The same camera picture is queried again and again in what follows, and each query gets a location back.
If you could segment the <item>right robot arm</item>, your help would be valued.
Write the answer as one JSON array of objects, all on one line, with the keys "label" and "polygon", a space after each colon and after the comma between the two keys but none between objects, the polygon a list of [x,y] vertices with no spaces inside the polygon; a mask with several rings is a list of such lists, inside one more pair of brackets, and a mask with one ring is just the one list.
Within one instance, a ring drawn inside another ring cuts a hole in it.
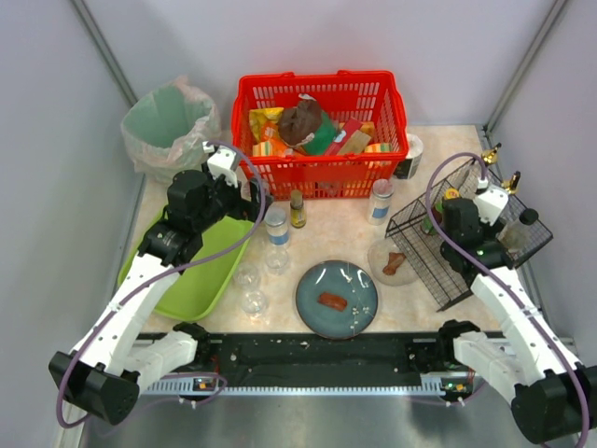
[{"label": "right robot arm", "polygon": [[446,323],[442,348],[501,395],[529,442],[576,433],[585,443],[596,427],[596,369],[584,365],[549,327],[495,238],[492,227],[507,202],[507,192],[496,186],[474,199],[447,189],[440,254],[489,307],[514,354],[504,353],[469,322]]}]

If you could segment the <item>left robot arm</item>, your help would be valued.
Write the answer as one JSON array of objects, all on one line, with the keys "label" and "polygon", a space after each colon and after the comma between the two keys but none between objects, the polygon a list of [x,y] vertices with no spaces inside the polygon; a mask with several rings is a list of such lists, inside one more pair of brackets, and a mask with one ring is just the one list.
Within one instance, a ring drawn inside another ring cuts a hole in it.
[{"label": "left robot arm", "polygon": [[[206,162],[199,171],[174,176],[161,218],[146,232],[125,280],[101,316],[69,352],[56,352],[50,360],[61,427],[75,426],[64,419],[64,404],[78,407],[87,417],[119,424],[151,385],[196,359],[205,332],[192,323],[175,326],[145,349],[132,347],[164,293],[182,274],[243,246],[268,206],[258,173],[249,181],[251,198],[242,197],[236,169],[241,162],[251,170],[256,167],[240,149],[218,141],[205,142],[202,149]],[[203,234],[224,217],[255,226],[237,242],[198,258]]]}]

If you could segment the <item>clear bottle with gold pourer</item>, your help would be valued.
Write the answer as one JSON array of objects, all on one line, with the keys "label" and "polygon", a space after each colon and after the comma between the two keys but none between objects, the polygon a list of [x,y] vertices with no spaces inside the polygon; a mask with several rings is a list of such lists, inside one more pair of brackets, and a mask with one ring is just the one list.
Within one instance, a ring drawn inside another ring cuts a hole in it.
[{"label": "clear bottle with gold pourer", "polygon": [[497,143],[496,145],[494,145],[488,149],[485,149],[481,153],[480,156],[481,156],[484,167],[492,166],[498,162],[498,153],[499,153],[499,150],[501,149],[501,147],[502,147],[502,143]]}]

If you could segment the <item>yellow cap sauce bottle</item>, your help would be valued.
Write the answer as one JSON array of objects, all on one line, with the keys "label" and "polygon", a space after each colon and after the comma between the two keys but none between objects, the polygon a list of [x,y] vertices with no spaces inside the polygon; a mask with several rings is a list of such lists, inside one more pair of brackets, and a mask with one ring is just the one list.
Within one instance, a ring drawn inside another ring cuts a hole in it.
[{"label": "yellow cap sauce bottle", "polygon": [[[449,188],[446,189],[442,197],[435,202],[435,204],[432,207],[432,215],[439,226],[442,225],[444,203],[448,200],[457,199],[459,197],[460,192],[458,189]],[[423,218],[423,221],[421,222],[421,230],[424,234],[427,235],[437,234],[437,231],[433,226],[431,219],[428,215],[426,215]]]}]

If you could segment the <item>dark vinegar bottle black cap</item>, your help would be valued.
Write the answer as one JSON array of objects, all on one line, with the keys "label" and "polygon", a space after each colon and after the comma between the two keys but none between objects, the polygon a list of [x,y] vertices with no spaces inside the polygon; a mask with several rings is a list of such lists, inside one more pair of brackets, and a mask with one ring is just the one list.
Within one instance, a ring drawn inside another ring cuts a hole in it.
[{"label": "dark vinegar bottle black cap", "polygon": [[533,208],[525,208],[519,216],[506,224],[498,234],[498,241],[510,255],[519,253],[530,241],[531,227],[539,219]]}]

